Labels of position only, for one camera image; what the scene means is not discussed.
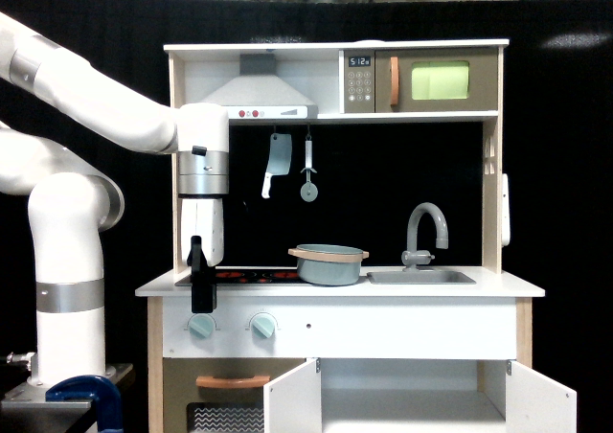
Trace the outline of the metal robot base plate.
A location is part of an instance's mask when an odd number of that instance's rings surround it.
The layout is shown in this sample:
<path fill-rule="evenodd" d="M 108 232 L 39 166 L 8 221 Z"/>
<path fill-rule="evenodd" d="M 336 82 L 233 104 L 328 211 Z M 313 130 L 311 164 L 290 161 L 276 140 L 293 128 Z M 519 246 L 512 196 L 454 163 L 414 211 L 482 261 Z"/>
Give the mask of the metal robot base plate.
<path fill-rule="evenodd" d="M 89 376 L 81 376 L 71 385 L 62 385 L 52 389 L 43 383 L 38 375 L 37 354 L 9 353 L 1 356 L 1 365 L 6 368 L 25 370 L 28 378 L 1 398 L 4 409 L 85 409 L 89 407 L 110 407 L 118 411 L 121 407 L 119 389 L 125 386 L 134 376 L 133 365 L 129 363 L 112 363 L 108 365 L 102 378 L 107 382 L 97 388 L 95 380 Z"/>

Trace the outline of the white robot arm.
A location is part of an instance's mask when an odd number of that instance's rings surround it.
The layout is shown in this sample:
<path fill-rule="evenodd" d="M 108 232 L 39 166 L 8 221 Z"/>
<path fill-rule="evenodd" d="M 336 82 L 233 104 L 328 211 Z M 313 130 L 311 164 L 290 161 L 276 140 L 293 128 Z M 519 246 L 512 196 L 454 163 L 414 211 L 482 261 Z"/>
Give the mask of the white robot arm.
<path fill-rule="evenodd" d="M 179 170 L 181 256 L 194 272 L 224 255 L 229 115 L 214 103 L 152 101 L 9 16 L 1 19 L 1 76 L 77 123 L 132 151 L 173 153 Z M 1 129 L 1 190 L 24 195 L 34 244 L 37 377 L 53 386 L 106 370 L 100 234 L 125 210 L 109 177 L 71 150 Z"/>

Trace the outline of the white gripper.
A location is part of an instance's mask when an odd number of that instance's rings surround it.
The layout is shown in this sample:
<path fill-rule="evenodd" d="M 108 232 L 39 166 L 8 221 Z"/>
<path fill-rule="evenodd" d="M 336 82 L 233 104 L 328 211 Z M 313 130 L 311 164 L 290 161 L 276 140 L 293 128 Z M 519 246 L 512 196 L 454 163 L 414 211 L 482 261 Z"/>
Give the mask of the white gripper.
<path fill-rule="evenodd" d="M 181 259 L 191 268 L 192 312 L 216 309 L 216 268 L 224 256 L 223 202 L 220 198 L 183 198 Z"/>

